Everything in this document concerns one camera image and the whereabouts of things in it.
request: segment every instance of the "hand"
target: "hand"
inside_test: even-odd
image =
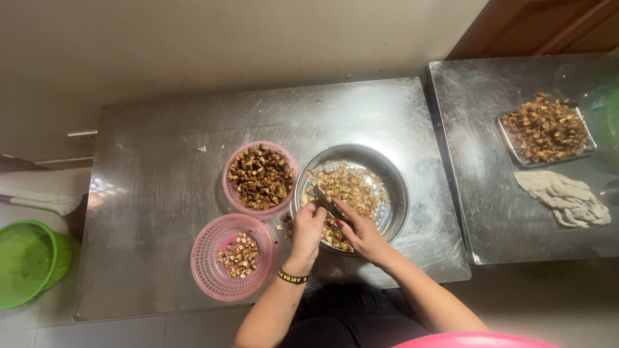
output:
[[[344,203],[344,201],[337,199],[335,196],[331,196],[331,200],[354,224],[357,234],[353,232],[352,228],[350,228],[346,222],[341,220],[335,221],[335,224],[342,234],[361,256],[375,266],[383,267],[387,261],[389,261],[389,258],[394,254],[399,254],[398,251],[389,245],[385,238],[383,238],[383,235],[378,230],[373,220],[361,217],[357,214],[355,209]]]
[[[293,233],[290,258],[282,269],[294,276],[305,276],[318,256],[318,246],[322,236],[324,219],[327,209],[319,207],[316,201],[309,202],[295,216],[295,231]]]

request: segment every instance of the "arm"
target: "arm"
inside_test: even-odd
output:
[[[295,216],[295,231],[290,257],[282,270],[293,276],[310,273],[318,256],[318,245],[327,210],[314,202],[307,204]],[[275,277],[267,290],[247,314],[234,341],[234,348],[277,347],[290,327],[305,283],[292,284]]]
[[[433,333],[488,331],[454,295],[389,245],[372,220],[359,216],[343,201],[331,198],[355,225],[357,234],[343,221],[336,221],[338,228],[355,250],[396,280],[427,330]]]

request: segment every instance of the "stainless steel table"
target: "stainless steel table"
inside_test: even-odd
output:
[[[426,76],[470,261],[619,256],[619,150],[608,120],[609,99],[619,90],[619,54],[437,61]],[[526,169],[512,161],[495,119],[533,100],[536,92],[576,100],[598,149],[535,170],[587,183],[610,209],[611,224],[562,227],[516,183],[513,173]]]
[[[422,86],[417,78],[181,98],[104,109],[92,172],[76,318],[146,315],[255,302],[214,300],[189,254],[212,219],[234,212],[223,165],[237,147],[269,140],[302,167],[325,147],[361,143],[401,169],[409,216],[393,245],[438,282],[470,279]],[[198,151],[206,146],[206,152]],[[274,231],[277,219],[266,224]],[[279,260],[291,243],[277,231]],[[317,283],[397,284],[360,258],[321,250]]]

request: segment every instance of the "rectangular steel tray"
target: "rectangular steel tray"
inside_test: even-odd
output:
[[[524,155],[519,155],[516,152],[516,149],[514,148],[514,144],[512,144],[511,141],[509,140],[508,132],[507,132],[507,130],[505,130],[505,127],[503,127],[503,123],[501,122],[501,116],[503,116],[505,114],[514,113],[516,111],[518,111],[518,110],[511,110],[511,111],[506,111],[504,113],[501,113],[500,115],[498,115],[496,117],[496,123],[497,123],[498,127],[501,129],[501,132],[503,133],[503,137],[505,138],[505,141],[507,142],[507,145],[511,149],[512,155],[514,155],[514,158],[524,167],[534,168],[534,167],[542,167],[542,166],[545,166],[545,165],[551,165],[551,164],[554,164],[554,163],[562,163],[562,162],[565,162],[565,161],[569,161],[569,160],[573,160],[573,159],[578,159],[580,157],[591,155],[597,149],[597,145],[595,144],[595,141],[593,141],[593,137],[591,136],[591,133],[589,132],[589,128],[587,128],[587,124],[585,123],[584,129],[587,131],[587,139],[589,140],[589,142],[585,146],[583,146],[582,149],[577,150],[575,155],[573,155],[573,156],[571,156],[569,158],[566,158],[566,159],[556,160],[556,161],[550,162],[550,163],[544,162],[544,161],[539,161],[539,162],[535,163],[533,160],[528,159]],[[582,118],[582,114],[580,113],[580,110],[578,110],[578,108],[576,108],[576,114],[578,115],[578,117],[580,117],[581,120],[585,121],[585,119]]]

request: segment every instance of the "beige wall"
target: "beige wall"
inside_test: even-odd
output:
[[[0,153],[92,155],[66,134],[111,103],[415,76],[486,2],[0,1]]]

